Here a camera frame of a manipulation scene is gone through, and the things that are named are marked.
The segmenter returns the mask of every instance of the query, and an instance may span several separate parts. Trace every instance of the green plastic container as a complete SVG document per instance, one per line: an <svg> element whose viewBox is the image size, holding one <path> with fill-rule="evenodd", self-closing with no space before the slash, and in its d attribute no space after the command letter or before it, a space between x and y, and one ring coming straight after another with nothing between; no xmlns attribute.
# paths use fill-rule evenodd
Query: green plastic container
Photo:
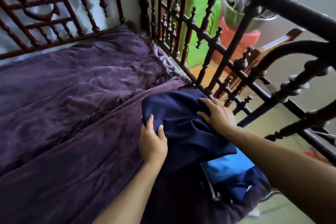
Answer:
<svg viewBox="0 0 336 224"><path fill-rule="evenodd" d="M208 0L187 0L187 9L185 11L185 14L188 17L191 17L191 11L193 6L195 6L196 14L195 14L195 21L197 26L201 26L202 20L205 16L205 10L208 7ZM209 26L208 26L208 34L212 37L216 35L216 30L218 28L218 22L219 22L219 13L221 10L221 0L216 0L215 5L212 7L212 13L209 17ZM187 33L187 26L183 24L183 30L182 30L182 37L181 37L181 44L180 44L180 53L182 53L184 48L184 40L186 38ZM189 43L189 48L187 52L187 59L190 63L190 67L195 67L197 65L203 64L205 56L208 52L208 43L203 40L199 49L196 48L197 46L197 35L196 32L193 31L191 35L191 40Z"/></svg>

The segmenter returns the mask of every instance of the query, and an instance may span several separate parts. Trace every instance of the white wall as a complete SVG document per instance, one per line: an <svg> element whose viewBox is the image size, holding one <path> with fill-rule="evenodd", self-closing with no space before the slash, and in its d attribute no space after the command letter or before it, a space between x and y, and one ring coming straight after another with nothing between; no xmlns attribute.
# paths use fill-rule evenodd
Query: white wall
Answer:
<svg viewBox="0 0 336 224"><path fill-rule="evenodd" d="M336 19L336 0L299 0L298 2ZM264 44L285 35L294 27L296 27L296 25L292 22L283 18L278 18L262 28L257 45L263 46ZM319 37L310 32L304 32L298 38L298 40L300 39L320 40ZM269 68L266 78L279 88L280 83L285 82L289 75L300 73L303 70L304 63L310 59L313 59L313 57L304 54L293 54L281 58ZM336 73L332 70L330 74L325 77L314 78L311 80L310 88L308 90L303 90L302 93L296 97L291 97L291 100L304 111L310 111L319 109L326 104L331 103L335 98ZM336 120L330 121L329 125L326 126L326 129L330 133L336 134Z"/></svg>
<svg viewBox="0 0 336 224"><path fill-rule="evenodd" d="M18 3L16 0L6 0L9 4L14 4ZM82 28L87 32L91 33L92 32L92 26L91 23L87 17L87 13L84 10L84 7L81 3L80 0L69 0L71 3L71 6L75 13L77 14L77 17L80 21L80 24L82 25ZM107 13L108 13L108 18L104 16L103 9L99 6L99 0L89 0L90 4L90 11L95 19L95 22L97 26L101 29L108 29L114 26L117 26L120 24L118 18L118 10L116 6L115 0L105 0L105 2L108 4L107 6ZM122 3L122 8L123 8L123 13L124 17L126 20L132 20L133 22L136 23L138 28L140 28L140 7L138 5L138 0L121 0ZM61 15L58 17L57 15L54 15L53 19L59 19L59 18L65 18L69 17L69 14L63 5L63 3L58 3L58 7L61 10ZM30 11L33 11L38 14L47 14L52 10L51 5L44 5L44 6L39 6L39 7L34 7L30 8ZM28 18L23 14L21 11L15 11L17 16L22 20L24 24L32 24L36 23L39 21L35 21L31 18ZM0 17L6 22L6 24L11 28L13 32L15 32L25 44L28 46L31 46L30 42L26 38L26 36L18 29L18 27L14 24L14 22L11 21L11 19L2 11L0 10ZM70 31L74 36L77 35L77 30L73 24L73 22L68 22L68 27L70 28ZM43 28L47 35L49 36L50 39L56 40L55 34L51 31L49 27L44 27ZM68 37L67 33L64 31L64 28L61 25L57 26L57 29L59 32L61 32L61 35L63 37ZM31 33L38 39L41 43L45 43L44 38L40 35L40 33L35 29L31 30ZM6 53L9 51L14 51L17 50L18 47L14 43L14 41L7 36L6 32L4 32L2 29L0 29L0 39L1 39L1 46L0 46L0 53ZM45 53L48 50L37 52L38 54L40 53Z"/></svg>

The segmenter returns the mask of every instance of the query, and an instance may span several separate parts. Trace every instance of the person's left hand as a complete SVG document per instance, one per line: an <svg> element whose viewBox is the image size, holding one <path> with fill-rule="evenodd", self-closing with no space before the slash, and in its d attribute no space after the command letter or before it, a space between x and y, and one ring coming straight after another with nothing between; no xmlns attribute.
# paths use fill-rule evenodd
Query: person's left hand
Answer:
<svg viewBox="0 0 336 224"><path fill-rule="evenodd" d="M153 163L161 166L166 159L168 146L167 138L163 131L163 125L157 129L157 135L153 129L154 116L148 118L146 127L142 125L139 148L145 163Z"/></svg>

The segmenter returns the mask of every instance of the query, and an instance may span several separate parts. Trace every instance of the person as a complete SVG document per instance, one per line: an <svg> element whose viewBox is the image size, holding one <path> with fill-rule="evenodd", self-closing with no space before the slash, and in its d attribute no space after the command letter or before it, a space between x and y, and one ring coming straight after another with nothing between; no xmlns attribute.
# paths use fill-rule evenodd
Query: person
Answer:
<svg viewBox="0 0 336 224"><path fill-rule="evenodd" d="M336 168L255 136L237 127L233 113L217 99L201 98L209 117L198 112L217 133L236 145L273 185L316 223L336 220ZM163 126L153 129L153 115L141 128L139 147L144 163L132 181L93 224L140 223L155 179L167 156Z"/></svg>

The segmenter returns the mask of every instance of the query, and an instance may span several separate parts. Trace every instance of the metal bucket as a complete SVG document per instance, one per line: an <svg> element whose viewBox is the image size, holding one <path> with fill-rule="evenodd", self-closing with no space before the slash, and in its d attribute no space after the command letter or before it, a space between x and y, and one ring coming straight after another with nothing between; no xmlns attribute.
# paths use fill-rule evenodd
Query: metal bucket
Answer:
<svg viewBox="0 0 336 224"><path fill-rule="evenodd" d="M224 20L226 25L233 30L237 30L240 22L242 21L242 18L244 17L243 12L239 12L233 9L231 7L227 0L223 1L224 4ZM260 29L265 22L272 21L276 19L278 15L275 15L274 17L264 19L264 18L253 18L250 25L247 27L246 33L250 33L252 31L255 31L256 29Z"/></svg>

